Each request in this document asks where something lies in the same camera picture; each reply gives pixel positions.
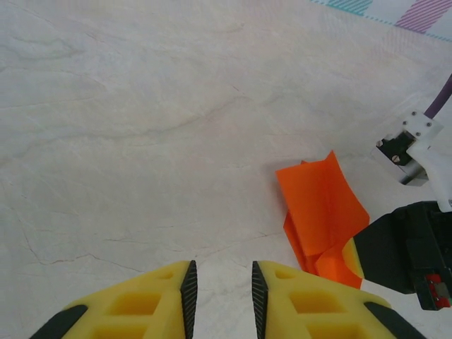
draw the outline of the orange fabric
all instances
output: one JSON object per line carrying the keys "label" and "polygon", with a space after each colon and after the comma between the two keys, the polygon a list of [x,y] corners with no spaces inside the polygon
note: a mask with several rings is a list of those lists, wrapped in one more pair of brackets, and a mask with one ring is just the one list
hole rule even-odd
{"label": "orange fabric", "polygon": [[348,186],[334,153],[276,175],[289,208],[284,229],[300,266],[356,287],[356,275],[345,266],[341,250],[369,224],[369,215]]}

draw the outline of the teal stripe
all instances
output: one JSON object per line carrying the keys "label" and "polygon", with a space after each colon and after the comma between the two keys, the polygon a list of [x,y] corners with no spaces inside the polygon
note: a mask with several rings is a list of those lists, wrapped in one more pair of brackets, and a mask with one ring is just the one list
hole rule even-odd
{"label": "teal stripe", "polygon": [[330,0],[327,6],[363,16],[373,0]]}

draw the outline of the white surface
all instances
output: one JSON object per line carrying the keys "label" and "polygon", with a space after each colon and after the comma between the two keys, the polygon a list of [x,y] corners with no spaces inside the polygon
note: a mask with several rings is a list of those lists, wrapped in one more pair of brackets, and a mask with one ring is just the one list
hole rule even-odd
{"label": "white surface", "polygon": [[[0,13],[0,333],[27,338],[71,300],[194,258],[196,338],[255,338],[251,262],[297,265],[275,170],[334,149],[373,219],[433,197],[369,152],[436,96],[450,43],[295,0]],[[451,310],[365,287],[451,337]]]}

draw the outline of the purple cable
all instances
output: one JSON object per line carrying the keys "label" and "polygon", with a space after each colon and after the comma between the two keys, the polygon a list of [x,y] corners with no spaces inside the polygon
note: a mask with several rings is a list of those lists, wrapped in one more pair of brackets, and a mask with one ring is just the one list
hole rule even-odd
{"label": "purple cable", "polygon": [[447,80],[446,84],[444,85],[441,92],[439,92],[438,96],[433,100],[432,104],[429,108],[427,108],[427,111],[425,111],[424,115],[426,117],[429,117],[430,119],[433,119],[439,111],[441,111],[441,108],[443,108],[444,104],[446,104],[447,100],[452,95],[452,74],[449,76],[449,79]]}

